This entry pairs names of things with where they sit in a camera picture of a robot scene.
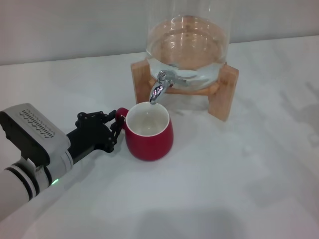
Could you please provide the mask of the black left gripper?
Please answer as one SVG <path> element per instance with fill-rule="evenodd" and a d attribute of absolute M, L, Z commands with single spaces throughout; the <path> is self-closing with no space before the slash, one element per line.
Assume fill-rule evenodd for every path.
<path fill-rule="evenodd" d="M 73 164 L 76 164 L 94 150 L 102 150 L 106 153 L 111 153 L 117 143 L 117 138 L 121 133 L 125 124 L 124 116 L 117 116 L 116 110 L 105 114 L 103 111 L 85 113 L 80 112 L 77 115 L 76 123 L 84 123 L 85 121 L 98 123 L 85 123 L 83 126 L 77 127 L 75 130 L 67 134 L 70 140 L 68 152 L 72 157 Z M 112 121 L 110 130 L 104 124 Z"/>

